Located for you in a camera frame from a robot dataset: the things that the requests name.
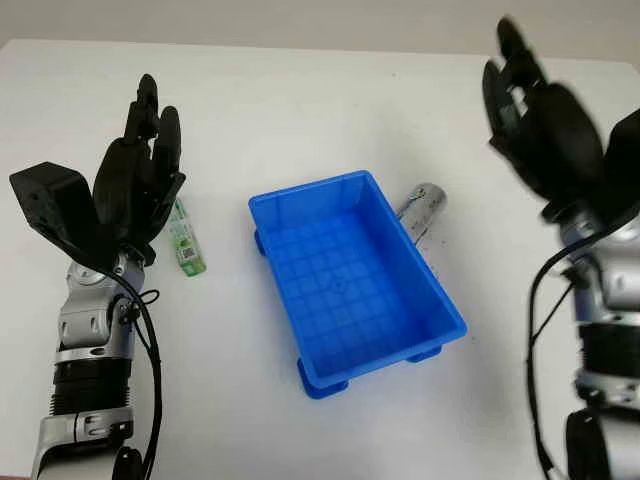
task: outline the black cable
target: black cable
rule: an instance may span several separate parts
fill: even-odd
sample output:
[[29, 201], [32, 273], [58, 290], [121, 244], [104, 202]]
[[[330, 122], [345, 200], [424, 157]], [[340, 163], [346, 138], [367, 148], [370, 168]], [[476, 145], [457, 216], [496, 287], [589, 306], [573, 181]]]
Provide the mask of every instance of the black cable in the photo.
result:
[[575, 243], [563, 248], [558, 253], [549, 258], [544, 265], [538, 270], [536, 273], [533, 282], [531, 283], [531, 289], [529, 290], [529, 312], [528, 312], [528, 322], [527, 322], [527, 360], [526, 360], [526, 377], [527, 377], [527, 397], [529, 400], [529, 410], [531, 411], [531, 423], [533, 426], [533, 434], [536, 445], [536, 453], [538, 455], [538, 461], [540, 462], [540, 467], [542, 468], [542, 473], [544, 474], [545, 479], [550, 480], [549, 470], [555, 468], [555, 464], [547, 451], [544, 440], [542, 438], [542, 430], [540, 428], [539, 422], [539, 410], [538, 410], [538, 398], [536, 394], [536, 382], [535, 382], [535, 358], [534, 358], [534, 345], [535, 345], [535, 335], [534, 331], [534, 323], [535, 323], [535, 302], [536, 302], [536, 292], [538, 291], [538, 287], [540, 286], [540, 282], [544, 278], [544, 276], [553, 268], [553, 266], [558, 263], [560, 260], [565, 258], [567, 255], [572, 254], [573, 252], [580, 250], [581, 248], [588, 247], [593, 245], [598, 240], [603, 239], [604, 237], [610, 235], [615, 232], [620, 226], [612, 225], [606, 230], [602, 230], [600, 232], [594, 233], [586, 238], [578, 240]]
[[146, 302], [144, 302], [145, 305], [151, 305], [156, 300], [158, 300], [160, 298], [160, 290], [158, 290], [157, 288], [151, 288], [140, 294], [140, 298], [144, 298], [147, 295], [151, 295], [152, 293], [155, 295], [155, 297], [153, 297], [151, 300], [147, 300]]
[[538, 328], [538, 331], [536, 332], [536, 334], [533, 336], [533, 343], [535, 345], [536, 341], [538, 340], [538, 337], [540, 336], [540, 334], [542, 333], [542, 331], [545, 329], [545, 327], [549, 324], [549, 322], [551, 321], [551, 319], [553, 318], [553, 316], [556, 314], [556, 311], [558, 310], [558, 308], [560, 308], [560, 305], [562, 305], [562, 302], [564, 301], [565, 298], [567, 298], [567, 295], [569, 295], [569, 292], [571, 292], [571, 290], [573, 290], [573, 283], [570, 283], [569, 286], [566, 288], [566, 290], [562, 293], [562, 295], [560, 296], [560, 298], [558, 299], [558, 301], [556, 302], [556, 304], [553, 306], [553, 308], [551, 309], [551, 311], [549, 312], [549, 315], [547, 315], [547, 318], [544, 319], [544, 322], [542, 322], [542, 325], [540, 325], [540, 328]]
[[[153, 328], [153, 322], [151, 321], [151, 315], [147, 309], [142, 297], [138, 294], [135, 288], [118, 274], [104, 269], [98, 265], [93, 265], [92, 262], [86, 261], [87, 258], [81, 252], [74, 257], [78, 263], [94, 270], [98, 273], [109, 277], [114, 282], [118, 283], [131, 297], [131, 300], [138, 306], [142, 319], [144, 320], [147, 335], [149, 337], [149, 343], [147, 354], [149, 356], [149, 362], [151, 363], [151, 373], [153, 376], [153, 420], [151, 424], [151, 433], [149, 434], [149, 442], [147, 444], [147, 451], [144, 454], [142, 461], [142, 471], [144, 478], [149, 479], [151, 477], [151, 471], [153, 470], [153, 464], [156, 457], [156, 450], [158, 447], [158, 438], [160, 436], [160, 424], [162, 423], [162, 372], [160, 370], [160, 350], [158, 347], [158, 341], [156, 338], [156, 332]], [[160, 292], [157, 292], [156, 297], [150, 301], [153, 303], [158, 299]]]
[[[147, 290], [146, 292], [142, 292], [140, 294], [140, 298], [144, 298], [147, 295], [150, 295], [152, 293], [155, 294], [155, 297], [153, 297], [151, 300], [147, 300], [146, 302], [144, 302], [145, 305], [151, 305], [156, 300], [158, 300], [158, 298], [160, 298], [160, 290], [158, 290], [156, 288], [152, 288], [151, 290]], [[146, 341], [146, 339], [144, 338], [144, 335], [142, 334], [142, 331], [140, 330], [140, 325], [138, 324], [137, 315], [133, 319], [133, 325], [136, 327], [136, 332], [138, 333], [138, 338], [140, 339], [140, 343], [142, 343], [142, 345], [144, 346], [144, 349], [147, 351], [147, 354], [148, 354], [149, 353], [149, 349], [150, 349], [149, 343]]]
[[149, 344], [147, 343], [144, 336], [142, 335], [142, 332], [140, 331], [140, 325], [138, 325], [137, 318], [133, 321], [133, 326], [136, 327], [136, 332], [138, 333], [138, 338], [140, 339], [140, 343], [142, 343], [142, 346], [147, 351], [147, 355], [149, 355], [150, 353], [149, 351], [151, 350], [151, 347], [149, 347]]

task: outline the bin foot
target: bin foot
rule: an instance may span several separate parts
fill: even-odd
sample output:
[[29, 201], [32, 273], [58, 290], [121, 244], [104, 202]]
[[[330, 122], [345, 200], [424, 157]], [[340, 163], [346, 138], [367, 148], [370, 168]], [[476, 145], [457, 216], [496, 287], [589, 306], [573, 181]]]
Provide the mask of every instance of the bin foot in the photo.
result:
[[253, 232], [253, 238], [256, 241], [256, 246], [258, 247], [260, 255], [264, 256], [264, 247], [262, 246], [262, 240], [260, 240], [260, 235], [258, 234], [257, 230]]
[[432, 348], [431, 350], [427, 350], [426, 352], [418, 353], [412, 357], [407, 358], [407, 362], [418, 363], [422, 360], [426, 360], [427, 358], [435, 357], [442, 351], [442, 347]]
[[300, 378], [302, 379], [302, 386], [304, 387], [304, 391], [307, 393], [307, 395], [315, 400], [319, 400], [321, 398], [328, 397], [329, 395], [333, 395], [334, 393], [341, 392], [349, 386], [349, 382], [344, 381], [336, 383], [335, 385], [329, 385], [328, 387], [324, 388], [314, 387], [309, 382], [307, 373], [304, 371], [304, 365], [302, 365], [302, 360], [300, 359], [298, 359], [298, 372], [300, 372]]

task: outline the blue plastic tray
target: blue plastic tray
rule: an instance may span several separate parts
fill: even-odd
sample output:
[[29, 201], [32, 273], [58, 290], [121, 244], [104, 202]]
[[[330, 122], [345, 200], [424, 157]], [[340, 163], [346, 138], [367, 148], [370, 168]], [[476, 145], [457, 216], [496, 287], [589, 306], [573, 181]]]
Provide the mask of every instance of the blue plastic tray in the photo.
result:
[[307, 394], [436, 355], [466, 333], [369, 172], [249, 200], [300, 350]]

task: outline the white table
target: white table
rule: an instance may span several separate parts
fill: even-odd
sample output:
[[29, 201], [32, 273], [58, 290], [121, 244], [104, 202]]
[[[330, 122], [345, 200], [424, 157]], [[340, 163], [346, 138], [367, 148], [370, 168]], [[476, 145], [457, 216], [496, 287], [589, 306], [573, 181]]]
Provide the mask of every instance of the white table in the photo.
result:
[[[90, 184], [121, 135], [140, 75], [180, 111], [181, 191], [208, 271], [186, 278], [166, 234], [146, 286], [163, 358], [154, 478], [537, 479], [525, 401], [525, 301], [557, 248], [543, 202], [487, 145], [478, 56], [13, 41], [0, 51], [0, 470], [27, 474], [47, 414], [68, 259], [22, 216], [7, 176], [48, 160]], [[630, 65], [549, 60], [601, 131], [640, 103]], [[358, 378], [322, 401], [302, 391], [296, 346], [253, 242], [250, 196], [368, 169], [397, 207], [420, 181], [449, 195], [429, 262], [468, 335], [438, 357]], [[560, 293], [545, 283], [540, 312]], [[564, 462], [578, 344], [567, 304], [540, 350], [541, 408]], [[150, 370], [132, 377], [144, 448]]]

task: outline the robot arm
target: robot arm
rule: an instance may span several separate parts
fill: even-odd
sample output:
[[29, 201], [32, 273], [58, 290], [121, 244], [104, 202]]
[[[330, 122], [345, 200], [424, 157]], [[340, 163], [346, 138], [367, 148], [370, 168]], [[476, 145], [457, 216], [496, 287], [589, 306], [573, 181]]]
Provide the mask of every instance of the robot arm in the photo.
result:
[[[153, 153], [148, 141], [155, 138]], [[175, 108], [158, 117], [155, 81], [140, 80], [125, 134], [113, 141], [93, 194], [81, 174], [41, 163], [11, 175], [29, 224], [65, 251], [69, 296], [58, 319], [51, 416], [42, 420], [32, 478], [149, 478], [162, 416], [155, 332], [139, 294], [149, 242], [185, 180], [178, 171]], [[154, 375], [154, 421], [144, 459], [124, 446], [133, 434], [128, 380], [134, 327], [142, 315]]]
[[565, 245], [532, 286], [527, 383], [540, 464], [549, 478], [554, 465], [535, 397], [533, 302], [542, 275], [567, 256], [583, 346], [575, 385], [587, 403], [567, 421], [569, 476], [640, 478], [640, 110], [615, 126], [603, 153], [578, 100], [547, 81], [509, 19], [500, 21], [498, 38], [505, 66], [489, 61], [482, 82], [490, 143], [548, 201], [542, 216], [560, 227]]

